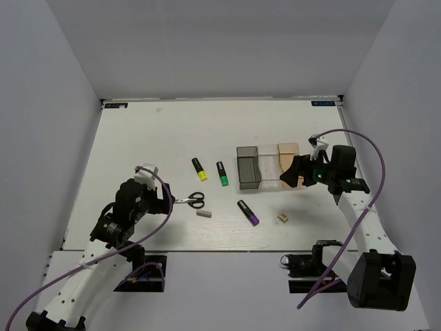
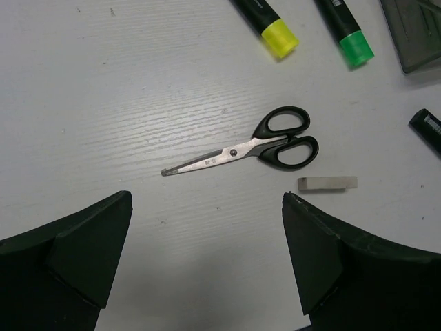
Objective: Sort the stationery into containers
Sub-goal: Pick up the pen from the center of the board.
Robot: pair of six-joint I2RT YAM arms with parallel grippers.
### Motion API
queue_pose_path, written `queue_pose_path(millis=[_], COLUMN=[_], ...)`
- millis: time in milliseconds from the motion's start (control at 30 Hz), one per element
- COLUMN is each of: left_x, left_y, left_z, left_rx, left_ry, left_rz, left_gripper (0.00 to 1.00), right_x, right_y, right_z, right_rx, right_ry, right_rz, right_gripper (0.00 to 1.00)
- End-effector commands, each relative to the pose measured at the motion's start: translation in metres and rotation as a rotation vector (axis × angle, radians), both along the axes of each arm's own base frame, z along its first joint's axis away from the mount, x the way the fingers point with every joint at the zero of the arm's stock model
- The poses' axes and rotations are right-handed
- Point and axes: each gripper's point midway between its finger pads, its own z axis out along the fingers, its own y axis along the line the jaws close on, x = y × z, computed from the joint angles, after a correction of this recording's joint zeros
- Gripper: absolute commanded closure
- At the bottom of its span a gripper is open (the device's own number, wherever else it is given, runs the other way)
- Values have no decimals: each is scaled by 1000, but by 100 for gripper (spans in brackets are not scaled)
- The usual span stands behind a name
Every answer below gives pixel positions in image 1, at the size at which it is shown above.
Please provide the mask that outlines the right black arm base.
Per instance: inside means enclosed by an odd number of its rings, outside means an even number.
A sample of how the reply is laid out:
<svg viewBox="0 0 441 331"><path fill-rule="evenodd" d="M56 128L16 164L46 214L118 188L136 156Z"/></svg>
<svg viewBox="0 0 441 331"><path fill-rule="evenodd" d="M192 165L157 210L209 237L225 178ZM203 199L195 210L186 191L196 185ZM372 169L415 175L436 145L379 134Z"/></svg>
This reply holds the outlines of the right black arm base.
<svg viewBox="0 0 441 331"><path fill-rule="evenodd" d="M284 254L280 264L288 270L289 291L305 293L311 289L315 280L326 270L322 263L322 249L327 246L340 247L342 243L336 240L318 240L307 254Z"/></svg>

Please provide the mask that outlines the grey eraser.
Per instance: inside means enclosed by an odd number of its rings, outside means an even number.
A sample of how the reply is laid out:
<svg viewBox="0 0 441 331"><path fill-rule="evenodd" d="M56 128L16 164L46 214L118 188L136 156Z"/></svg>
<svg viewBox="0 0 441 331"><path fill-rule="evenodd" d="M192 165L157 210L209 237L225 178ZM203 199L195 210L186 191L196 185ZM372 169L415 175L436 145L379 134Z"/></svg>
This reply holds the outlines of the grey eraser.
<svg viewBox="0 0 441 331"><path fill-rule="evenodd" d="M212 217L212 213L210 211L201 210L201 209L198 209L196 211L196 215L200 216L200 217L206 217L206 218L211 218Z"/></svg>

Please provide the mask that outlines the purple highlighter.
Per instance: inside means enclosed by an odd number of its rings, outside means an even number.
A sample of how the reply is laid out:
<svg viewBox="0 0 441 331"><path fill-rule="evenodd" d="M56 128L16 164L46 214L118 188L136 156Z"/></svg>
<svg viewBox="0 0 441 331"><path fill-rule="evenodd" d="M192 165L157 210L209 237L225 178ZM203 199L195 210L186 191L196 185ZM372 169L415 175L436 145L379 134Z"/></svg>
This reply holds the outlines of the purple highlighter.
<svg viewBox="0 0 441 331"><path fill-rule="evenodd" d="M240 210L245 215L247 220L253 226L256 226L256 225L258 225L260 223L258 217L254 214L254 212L249 208L249 206L243 200L239 200L237 202L237 206L240 208Z"/></svg>

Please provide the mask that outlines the green highlighter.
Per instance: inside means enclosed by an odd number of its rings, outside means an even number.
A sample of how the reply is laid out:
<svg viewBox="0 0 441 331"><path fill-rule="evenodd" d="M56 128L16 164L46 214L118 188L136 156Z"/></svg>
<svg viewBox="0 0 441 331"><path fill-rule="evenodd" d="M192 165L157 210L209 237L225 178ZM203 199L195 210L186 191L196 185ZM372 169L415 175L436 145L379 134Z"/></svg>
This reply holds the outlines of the green highlighter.
<svg viewBox="0 0 441 331"><path fill-rule="evenodd" d="M228 186L229 185L229 181L228 181L228 178L227 178L227 174L226 174L223 162L222 161L218 161L216 163L216 168L218 170L218 175L219 175L219 179L220 179L221 185L223 187Z"/></svg>

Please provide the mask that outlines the yellow highlighter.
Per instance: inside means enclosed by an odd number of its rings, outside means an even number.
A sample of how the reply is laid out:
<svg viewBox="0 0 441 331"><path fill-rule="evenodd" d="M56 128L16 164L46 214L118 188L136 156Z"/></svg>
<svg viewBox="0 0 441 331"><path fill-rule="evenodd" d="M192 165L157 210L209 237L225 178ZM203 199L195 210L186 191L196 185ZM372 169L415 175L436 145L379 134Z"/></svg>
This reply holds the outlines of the yellow highlighter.
<svg viewBox="0 0 441 331"><path fill-rule="evenodd" d="M207 180L207 175L206 175L206 173L205 173L205 171L204 171L200 161L197 158L193 158L192 159L192 165L194 166L194 169L195 169L195 171L196 171L196 173L198 175L198 178L201 181L206 181Z"/></svg>

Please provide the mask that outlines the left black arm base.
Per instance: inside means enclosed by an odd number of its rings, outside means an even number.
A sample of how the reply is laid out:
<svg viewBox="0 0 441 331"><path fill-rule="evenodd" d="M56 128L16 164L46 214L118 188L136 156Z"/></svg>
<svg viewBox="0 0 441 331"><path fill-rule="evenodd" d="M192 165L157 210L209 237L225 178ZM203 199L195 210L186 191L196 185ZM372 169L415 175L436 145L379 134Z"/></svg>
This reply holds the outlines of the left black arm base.
<svg viewBox="0 0 441 331"><path fill-rule="evenodd" d="M132 265L132 271L124 278L115 292L162 293L165 289L167 255L146 254Z"/></svg>

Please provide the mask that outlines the black handled scissors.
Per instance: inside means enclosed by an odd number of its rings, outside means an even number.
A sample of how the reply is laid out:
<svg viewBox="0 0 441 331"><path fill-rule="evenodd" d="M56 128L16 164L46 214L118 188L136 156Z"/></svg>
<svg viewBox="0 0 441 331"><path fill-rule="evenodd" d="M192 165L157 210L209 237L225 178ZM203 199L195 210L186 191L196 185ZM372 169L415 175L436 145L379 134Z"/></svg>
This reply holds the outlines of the black handled scissors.
<svg viewBox="0 0 441 331"><path fill-rule="evenodd" d="M201 209L205 206L205 195L202 192L193 192L187 198L175 199L174 204L187 204L193 209Z"/></svg>

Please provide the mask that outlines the small tan eraser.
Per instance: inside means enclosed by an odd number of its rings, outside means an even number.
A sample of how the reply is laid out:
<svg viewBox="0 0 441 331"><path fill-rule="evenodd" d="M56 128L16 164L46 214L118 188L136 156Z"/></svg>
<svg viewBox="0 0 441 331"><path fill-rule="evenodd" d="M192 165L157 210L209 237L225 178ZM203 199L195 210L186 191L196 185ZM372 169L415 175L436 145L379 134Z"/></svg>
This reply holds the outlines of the small tan eraser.
<svg viewBox="0 0 441 331"><path fill-rule="evenodd" d="M288 216L285 213L283 213L283 212L279 213L277 218L280 221L282 221L283 223L286 223L288 221L288 219L289 219Z"/></svg>

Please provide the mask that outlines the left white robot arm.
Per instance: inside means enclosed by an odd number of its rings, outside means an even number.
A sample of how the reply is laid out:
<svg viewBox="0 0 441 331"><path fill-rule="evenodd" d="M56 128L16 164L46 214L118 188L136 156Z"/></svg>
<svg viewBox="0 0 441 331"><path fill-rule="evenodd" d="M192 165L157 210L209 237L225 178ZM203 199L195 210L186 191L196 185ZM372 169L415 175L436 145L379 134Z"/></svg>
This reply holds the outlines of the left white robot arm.
<svg viewBox="0 0 441 331"><path fill-rule="evenodd" d="M155 180L129 179L122 183L115 200L104 207L90 234L78 267L42 288L64 281L63 287L41 312L32 312L28 330L87 330L109 295L131 275L149 265L142 241L131 241L134 227L146 214L171 216L175 201L170 186L162 183L157 195Z"/></svg>

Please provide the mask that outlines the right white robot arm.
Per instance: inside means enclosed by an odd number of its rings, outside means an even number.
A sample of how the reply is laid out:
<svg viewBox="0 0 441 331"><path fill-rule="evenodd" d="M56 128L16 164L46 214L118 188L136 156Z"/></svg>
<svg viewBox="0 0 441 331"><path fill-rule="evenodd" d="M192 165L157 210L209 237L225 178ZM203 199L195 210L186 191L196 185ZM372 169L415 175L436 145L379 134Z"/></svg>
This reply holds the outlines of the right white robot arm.
<svg viewBox="0 0 441 331"><path fill-rule="evenodd" d="M324 150L295 156L281 180L291 187L321 183L327 186L351 228L356 252L345 250L337 240L318 240L309 254L286 254L280 260L291 278L316 277L308 297L330 288L327 277L345 285L355 308L404 311L407 309L416 263L390 241L371 203L364 179L356 177L356 150L334 146L330 156Z"/></svg>

